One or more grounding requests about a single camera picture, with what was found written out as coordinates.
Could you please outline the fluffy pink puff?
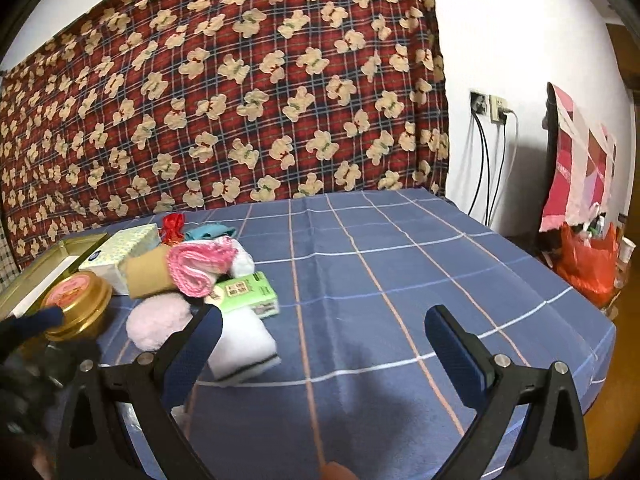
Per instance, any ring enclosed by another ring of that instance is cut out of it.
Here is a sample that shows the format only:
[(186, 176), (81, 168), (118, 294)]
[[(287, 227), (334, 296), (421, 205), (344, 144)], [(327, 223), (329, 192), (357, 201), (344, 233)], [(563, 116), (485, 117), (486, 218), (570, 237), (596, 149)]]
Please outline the fluffy pink puff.
[(146, 298), (134, 307), (126, 321), (126, 332), (139, 350), (154, 352), (191, 320), (191, 306), (183, 296), (166, 292)]

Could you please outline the tan sponge block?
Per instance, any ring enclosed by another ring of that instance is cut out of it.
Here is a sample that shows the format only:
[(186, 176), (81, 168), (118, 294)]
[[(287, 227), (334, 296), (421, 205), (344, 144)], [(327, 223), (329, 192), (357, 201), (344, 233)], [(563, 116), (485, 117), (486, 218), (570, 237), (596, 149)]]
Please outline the tan sponge block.
[(160, 244), (149, 252), (126, 261), (124, 272), (130, 298), (146, 298), (178, 289), (168, 269), (169, 251), (169, 246)]

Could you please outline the red gold drawstring pouch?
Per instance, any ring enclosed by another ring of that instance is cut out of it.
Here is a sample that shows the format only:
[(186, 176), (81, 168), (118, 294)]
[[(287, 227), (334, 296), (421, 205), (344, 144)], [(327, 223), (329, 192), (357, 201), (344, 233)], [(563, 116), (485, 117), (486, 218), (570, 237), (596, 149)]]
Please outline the red gold drawstring pouch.
[(160, 226), (160, 238), (167, 246), (175, 246), (184, 241), (184, 214), (171, 212), (166, 214)]

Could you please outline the teal cloth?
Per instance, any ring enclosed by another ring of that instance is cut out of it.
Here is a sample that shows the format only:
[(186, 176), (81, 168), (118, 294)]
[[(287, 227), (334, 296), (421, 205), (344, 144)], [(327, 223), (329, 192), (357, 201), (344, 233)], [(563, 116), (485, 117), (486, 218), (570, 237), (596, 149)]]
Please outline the teal cloth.
[(221, 236), (235, 237), (236, 229), (222, 223), (207, 223), (184, 232), (184, 240), (214, 240)]

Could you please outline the green tissue pack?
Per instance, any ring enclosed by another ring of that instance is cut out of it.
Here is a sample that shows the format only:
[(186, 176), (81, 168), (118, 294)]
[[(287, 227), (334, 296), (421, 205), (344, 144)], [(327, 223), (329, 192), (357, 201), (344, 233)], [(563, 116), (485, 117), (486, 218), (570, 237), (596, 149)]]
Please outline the green tissue pack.
[(204, 301), (222, 313), (243, 308), (249, 308), (258, 318), (269, 318), (280, 313), (277, 293), (262, 271), (218, 282)]

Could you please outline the gold rectangular tin box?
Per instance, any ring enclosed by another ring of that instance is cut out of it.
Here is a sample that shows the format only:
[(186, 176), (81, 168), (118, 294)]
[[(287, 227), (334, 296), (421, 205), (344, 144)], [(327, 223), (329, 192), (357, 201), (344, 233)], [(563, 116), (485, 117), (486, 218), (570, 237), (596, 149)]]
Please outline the gold rectangular tin box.
[(60, 240), (47, 249), (1, 293), (2, 320), (37, 311), (52, 286), (74, 274), (109, 237), (108, 233), (87, 234)]

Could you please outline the round gold pink tin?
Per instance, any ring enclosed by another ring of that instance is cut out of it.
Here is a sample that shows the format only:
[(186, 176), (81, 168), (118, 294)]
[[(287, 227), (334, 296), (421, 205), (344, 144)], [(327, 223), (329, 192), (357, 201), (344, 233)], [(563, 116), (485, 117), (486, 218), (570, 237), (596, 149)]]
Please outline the round gold pink tin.
[(94, 339), (102, 333), (113, 287), (91, 271), (79, 271), (60, 281), (44, 296), (42, 306), (60, 307), (63, 323), (44, 334), (48, 341)]

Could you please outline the floral tissue box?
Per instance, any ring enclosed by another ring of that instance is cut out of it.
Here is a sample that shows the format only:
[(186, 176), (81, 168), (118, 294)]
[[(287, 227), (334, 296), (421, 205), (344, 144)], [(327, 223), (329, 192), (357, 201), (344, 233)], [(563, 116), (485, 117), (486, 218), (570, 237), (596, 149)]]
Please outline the floral tissue box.
[(155, 224), (135, 226), (117, 231), (84, 260), (79, 270), (103, 278), (119, 296), (129, 294), (125, 278), (125, 263), (160, 244), (160, 231)]

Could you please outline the orange plastic bag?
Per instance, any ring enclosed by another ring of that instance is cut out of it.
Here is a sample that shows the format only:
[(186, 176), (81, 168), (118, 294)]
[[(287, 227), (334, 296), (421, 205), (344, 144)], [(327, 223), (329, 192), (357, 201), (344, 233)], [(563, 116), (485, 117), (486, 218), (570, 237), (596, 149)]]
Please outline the orange plastic bag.
[(616, 229), (609, 226), (605, 237), (583, 240), (563, 223), (560, 233), (561, 252), (554, 272), (597, 308), (605, 307), (614, 295)]

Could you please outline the red plaid bear blanket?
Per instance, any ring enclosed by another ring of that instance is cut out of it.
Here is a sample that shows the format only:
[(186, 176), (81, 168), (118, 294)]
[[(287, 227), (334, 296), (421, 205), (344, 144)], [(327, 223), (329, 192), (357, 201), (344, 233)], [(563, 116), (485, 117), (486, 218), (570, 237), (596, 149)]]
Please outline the red plaid bear blanket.
[(103, 0), (3, 76), (1, 217), (20, 268), (178, 210), (445, 191), (435, 0)]

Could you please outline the wall power socket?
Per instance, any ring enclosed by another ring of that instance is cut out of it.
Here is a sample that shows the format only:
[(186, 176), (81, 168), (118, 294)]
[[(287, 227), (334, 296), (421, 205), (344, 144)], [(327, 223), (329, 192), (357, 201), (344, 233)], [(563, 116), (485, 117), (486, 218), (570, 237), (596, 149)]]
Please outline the wall power socket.
[(486, 116), (489, 114), (489, 96), (486, 93), (471, 90), (470, 107), (474, 114)]
[(504, 124), (506, 122), (506, 114), (508, 114), (509, 105), (505, 99), (498, 96), (489, 97), (490, 120), (494, 124)]

